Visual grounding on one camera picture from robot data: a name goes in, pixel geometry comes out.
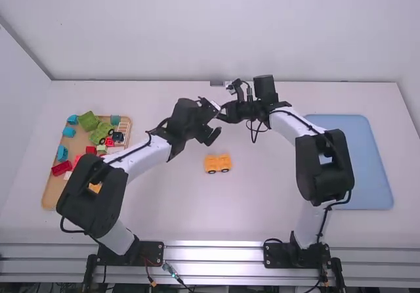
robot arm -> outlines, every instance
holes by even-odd
[[[325,209],[344,199],[354,186],[345,135],[339,129],[318,127],[298,114],[288,102],[279,102],[273,76],[254,78],[257,100],[249,95],[248,86],[245,101],[243,93],[238,92],[242,82],[237,79],[228,85],[227,90],[238,94],[238,99],[224,104],[225,112],[221,112],[218,119],[231,124],[258,120],[295,146],[297,186],[308,202],[292,232],[291,242],[298,250],[306,250],[320,242],[321,232],[327,225]],[[331,160],[323,164],[320,156]]]
[[[220,109],[205,98],[179,99],[172,116],[149,131],[147,141],[105,158],[83,155],[57,202],[61,229],[75,232],[65,230],[64,219],[68,219],[82,228],[80,232],[130,261],[138,252],[139,240],[118,219],[125,187],[150,168],[172,160],[190,139],[211,145],[221,128],[212,129],[208,123]]]

blue mat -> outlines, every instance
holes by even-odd
[[[309,114],[305,118],[325,129],[341,129],[346,135],[355,185],[351,201],[337,209],[391,209],[394,198],[368,119],[345,114]]]

white wall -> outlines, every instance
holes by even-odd
[[[51,80],[0,25],[0,209],[7,199],[50,84]]]
[[[420,0],[0,0],[0,15],[56,79],[398,81],[420,130]]]

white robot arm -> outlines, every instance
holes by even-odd
[[[138,251],[139,240],[118,219],[125,187],[148,169],[172,160],[190,139],[211,145],[221,128],[212,129],[207,124],[220,109],[217,103],[205,98],[179,99],[172,116],[149,131],[147,141],[104,158],[83,155],[57,202],[62,231],[80,232],[64,228],[64,219],[68,219],[107,251],[131,261]],[[101,183],[100,190],[91,189],[91,183]]]
[[[217,118],[230,124],[258,120],[260,126],[264,124],[294,145],[296,182],[299,192],[307,201],[289,242],[277,238],[264,242],[264,266],[269,269],[318,269],[318,283],[325,285],[327,277],[324,266],[327,266],[335,274],[337,290],[344,292],[340,260],[331,258],[329,246],[322,242],[322,237],[327,226],[328,211],[334,205],[347,203],[354,186],[345,135],[339,129],[318,127],[299,115],[288,102],[279,102],[272,76],[257,76],[253,81],[257,100],[253,99],[251,86],[236,79],[228,85],[227,90],[237,94],[237,100],[222,105]],[[241,89],[243,83],[248,85],[246,100]],[[258,133],[259,127],[253,130],[251,124],[249,128],[253,143],[257,137],[253,138],[252,132]],[[330,160],[322,163],[320,156]]]

white table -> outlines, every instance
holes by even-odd
[[[281,100],[303,115],[363,114],[371,124],[394,208],[332,213],[325,241],[343,260],[347,284],[420,286],[420,141],[397,85],[285,82],[277,83],[276,89]],[[88,110],[130,116],[135,143],[146,138],[144,130],[171,114],[178,98],[197,96],[220,104],[233,99],[223,88],[203,81],[52,84],[0,216],[0,253],[10,258],[1,262],[0,280],[77,282],[87,254],[96,250],[87,237],[61,233],[60,216],[40,205],[68,116]],[[222,126],[212,146],[190,141],[173,161],[130,184],[120,219],[140,239],[172,244],[165,258],[188,283],[314,284],[315,270],[269,271],[256,263],[262,260],[258,246],[264,239],[288,239],[304,202],[295,183],[293,147],[269,132],[260,134],[253,145],[244,123],[211,125]],[[205,155],[222,152],[231,154],[233,170],[205,174]],[[147,282],[143,268],[110,268],[107,279]],[[156,280],[171,282],[164,273]]]

